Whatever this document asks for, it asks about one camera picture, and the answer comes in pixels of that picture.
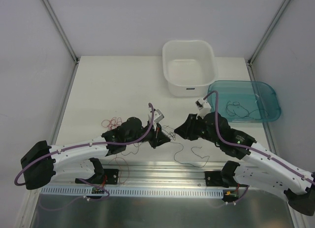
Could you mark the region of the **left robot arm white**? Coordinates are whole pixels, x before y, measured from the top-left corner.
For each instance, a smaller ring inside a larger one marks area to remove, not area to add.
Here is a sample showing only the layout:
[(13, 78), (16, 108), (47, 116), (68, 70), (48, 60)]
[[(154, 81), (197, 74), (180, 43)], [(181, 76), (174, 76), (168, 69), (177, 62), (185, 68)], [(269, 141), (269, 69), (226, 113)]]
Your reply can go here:
[(101, 160), (119, 154), (130, 144), (148, 142), (156, 148), (170, 142), (159, 123), (142, 126), (140, 119), (128, 118), (101, 136), (72, 145), (48, 145), (39, 141), (21, 158), (23, 185), (28, 190), (39, 189), (50, 182), (80, 183), (82, 179), (99, 184), (104, 177)]

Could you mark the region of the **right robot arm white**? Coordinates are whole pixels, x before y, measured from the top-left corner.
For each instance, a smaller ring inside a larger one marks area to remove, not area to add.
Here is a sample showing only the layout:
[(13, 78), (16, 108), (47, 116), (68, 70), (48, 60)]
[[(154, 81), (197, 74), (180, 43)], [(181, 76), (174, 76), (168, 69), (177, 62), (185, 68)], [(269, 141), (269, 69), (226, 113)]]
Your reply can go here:
[(315, 175), (268, 151), (245, 132), (233, 129), (220, 114), (209, 113), (203, 118), (189, 114), (175, 133), (190, 141), (210, 141), (226, 155), (259, 169), (227, 161), (219, 175), (210, 180), (212, 183), (226, 188), (237, 184), (258, 188), (282, 198), (301, 214), (315, 214)]

